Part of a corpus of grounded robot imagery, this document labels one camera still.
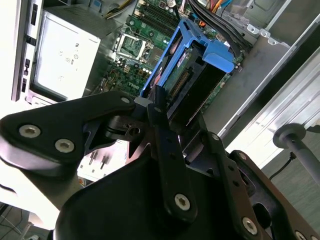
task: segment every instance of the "green circuit board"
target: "green circuit board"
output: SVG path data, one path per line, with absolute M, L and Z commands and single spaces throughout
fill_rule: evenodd
M 146 39 L 152 41 L 154 46 L 156 46 L 159 49 L 162 49 L 163 51 L 168 46 L 170 37 L 163 35 L 161 32 L 143 23 L 138 18 L 134 16 L 128 17 L 127 24 L 130 26 L 130 28 L 126 30 L 127 33 L 133 32 L 139 34 L 140 36 L 143 36 Z
M 178 8 L 180 2 L 180 0 L 176 1 Z M 190 7 L 187 6 L 184 14 L 180 14 L 181 17 L 191 15 Z M 198 19 L 195 19 L 194 22 L 198 26 L 201 25 Z M 138 0 L 132 15 L 127 17 L 125 26 L 120 33 L 134 36 L 137 39 L 126 37 L 121 42 L 121 49 L 116 51 L 116 57 L 109 63 L 106 74 L 107 80 L 103 90 L 120 90 L 133 97 L 138 96 L 160 60 L 163 51 L 167 48 L 178 23 L 176 14 L 168 8 L 165 0 Z M 201 25 L 201 29 L 204 35 L 211 40 L 219 37 L 218 32 L 207 25 Z M 140 55 L 144 46 L 146 46 L 145 50 Z M 179 71 L 176 74 L 177 76 L 183 75 Z M 230 75 L 226 74 L 213 90 L 202 107 L 202 111 L 207 109 L 229 78 Z M 169 82 L 173 83 L 170 87 L 173 88 L 175 81 Z

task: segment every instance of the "white label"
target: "white label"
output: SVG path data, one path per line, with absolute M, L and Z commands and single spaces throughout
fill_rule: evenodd
M 186 58 L 186 53 L 184 53 L 184 54 L 182 55 L 182 57 L 180 58 L 180 60 L 178 61 L 178 63 L 177 63 L 177 67 L 178 67 L 178 68 L 180 67 L 180 65 L 182 64 L 182 62 L 185 60 L 185 58 Z

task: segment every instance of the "screw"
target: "screw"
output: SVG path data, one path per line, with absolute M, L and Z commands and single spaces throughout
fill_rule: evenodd
M 299 231 L 295 231 L 295 235 L 299 240 L 307 240 L 305 236 L 303 236 L 302 233 Z
M 64 154 L 71 153 L 75 149 L 75 144 L 72 141 L 65 138 L 56 141 L 54 146 L 59 152 Z
M 252 235 L 257 235 L 258 229 L 250 218 L 244 217 L 242 219 L 242 224 L 249 233 L 251 233 Z
M 219 137 L 217 135 L 212 134 L 212 137 L 213 137 L 214 140 L 219 141 Z
M 174 201 L 181 210 L 188 211 L 190 209 L 189 199 L 185 195 L 178 193 L 174 196 Z
M 121 100 L 123 102 L 125 102 L 126 104 L 130 103 L 130 100 L 128 98 L 126 98 L 126 97 L 122 97 Z
M 157 112 L 161 113 L 161 109 L 158 107 L 155 107 L 154 110 L 156 110 Z
M 27 124 L 19 128 L 19 133 L 22 137 L 33 139 L 41 134 L 41 130 L 35 125 Z
M 242 158 L 243 160 L 247 160 L 246 155 L 244 155 L 242 152 L 239 153 L 239 157 Z

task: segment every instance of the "black robotic arm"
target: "black robotic arm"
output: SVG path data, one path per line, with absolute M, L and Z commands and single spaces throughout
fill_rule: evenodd
M 155 102 L 111 91 L 0 121 L 1 160 L 57 181 L 118 139 L 129 142 L 128 164 L 75 193 L 53 239 L 320 239 L 245 153 L 226 153 L 200 114 L 179 141 L 161 87 Z

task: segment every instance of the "floor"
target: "floor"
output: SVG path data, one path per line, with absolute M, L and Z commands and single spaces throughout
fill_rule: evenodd
M 313 151 L 320 159 L 320 134 L 308 132 L 303 140 L 304 143 Z M 288 150 L 282 151 L 273 161 L 266 165 L 262 171 L 269 177 L 278 169 L 280 169 L 289 157 Z M 273 184 L 282 192 L 282 194 L 291 202 L 297 211 L 306 219 L 315 231 L 320 234 L 320 187 L 313 181 L 299 160 L 295 159 L 286 169 L 272 180 Z M 19 232 L 28 223 L 28 213 L 22 211 L 22 222 L 4 238 L 2 238 L 12 227 L 21 220 L 21 211 L 18 208 L 8 207 L 0 218 L 3 216 L 10 221 L 4 220 L 0 226 L 0 240 L 18 240 Z M 39 236 L 39 240 L 46 240 L 48 231 L 31 227 L 25 240 L 32 235 Z
M 29 212 L 25 210 L 21 211 L 19 208 L 9 206 L 0 217 L 0 240 L 19 240 L 21 232 L 28 224 L 28 217 Z M 39 237 L 38 240 L 47 240 L 48 234 L 49 231 L 32 226 L 24 239 L 29 240 L 30 237 L 36 235 Z
M 320 133 L 307 132 L 303 142 L 320 160 Z M 282 151 L 262 171 L 270 177 L 285 164 L 289 153 L 289 150 Z M 320 235 L 320 186 L 314 182 L 299 160 L 291 162 L 272 182 Z

